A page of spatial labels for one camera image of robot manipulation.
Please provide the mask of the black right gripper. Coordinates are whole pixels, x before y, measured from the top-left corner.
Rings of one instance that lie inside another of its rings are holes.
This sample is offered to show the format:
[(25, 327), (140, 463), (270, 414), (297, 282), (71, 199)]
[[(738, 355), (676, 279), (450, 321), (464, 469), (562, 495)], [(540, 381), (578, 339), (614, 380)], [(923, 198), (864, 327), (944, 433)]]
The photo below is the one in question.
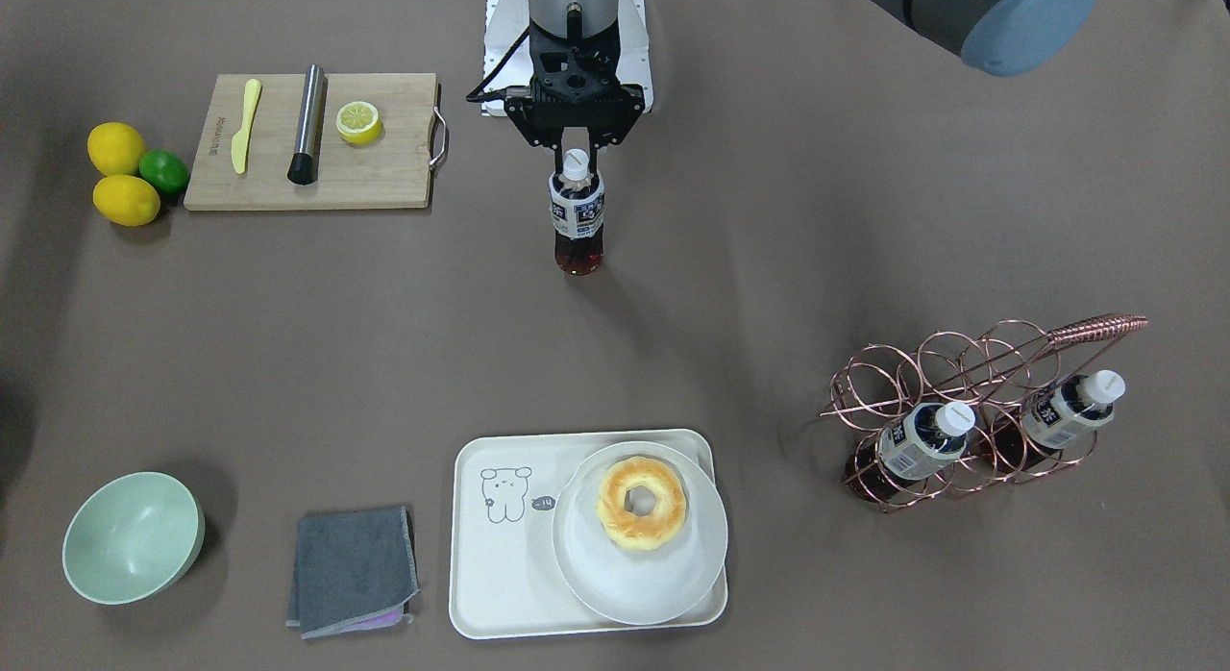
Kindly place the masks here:
[(599, 173), (601, 150), (620, 144), (646, 111), (645, 88), (621, 84), (616, 70), (620, 32), (567, 41), (544, 29), (528, 29), (534, 74), (526, 86), (504, 88), (506, 116), (533, 146), (551, 147), (554, 177), (565, 173), (568, 146), (563, 129), (589, 133), (587, 170)]

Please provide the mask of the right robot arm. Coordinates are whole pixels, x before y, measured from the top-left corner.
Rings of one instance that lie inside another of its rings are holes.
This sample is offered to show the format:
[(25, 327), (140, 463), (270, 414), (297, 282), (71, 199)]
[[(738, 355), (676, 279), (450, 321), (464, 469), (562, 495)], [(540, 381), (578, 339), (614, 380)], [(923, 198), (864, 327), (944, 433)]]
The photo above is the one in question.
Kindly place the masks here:
[(506, 114), (526, 143), (554, 150), (563, 170), (563, 133), (588, 133), (588, 170), (597, 152), (620, 144), (649, 109), (643, 86), (617, 76), (621, 58), (619, 0), (529, 0), (529, 59), (523, 86), (501, 88)]

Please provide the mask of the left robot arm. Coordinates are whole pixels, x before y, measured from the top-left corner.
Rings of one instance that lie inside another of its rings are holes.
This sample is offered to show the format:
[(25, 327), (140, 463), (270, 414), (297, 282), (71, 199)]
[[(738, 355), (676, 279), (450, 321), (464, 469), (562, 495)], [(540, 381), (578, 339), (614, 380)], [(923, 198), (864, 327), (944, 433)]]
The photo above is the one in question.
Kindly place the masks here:
[(1050, 61), (1095, 0), (870, 0), (966, 66), (1014, 77)]

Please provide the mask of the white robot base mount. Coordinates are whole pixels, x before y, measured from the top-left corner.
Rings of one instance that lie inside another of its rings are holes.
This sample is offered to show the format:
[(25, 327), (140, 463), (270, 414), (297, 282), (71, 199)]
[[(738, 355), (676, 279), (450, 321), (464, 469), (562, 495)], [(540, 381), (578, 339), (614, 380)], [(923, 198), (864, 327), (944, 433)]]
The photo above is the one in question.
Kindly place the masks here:
[[(486, 0), (486, 22), (483, 22), (483, 59), (482, 74), (490, 74), (513, 41), (529, 25), (528, 0)], [(649, 61), (649, 31), (645, 25), (645, 0), (619, 0), (617, 26), (620, 29), (621, 54), (617, 63), (617, 77), (624, 85), (640, 85), (643, 88), (645, 112), (653, 109), (654, 88)], [(529, 45), (522, 43), (519, 49), (501, 69), (488, 88), (506, 86), (526, 86), (533, 75)]]

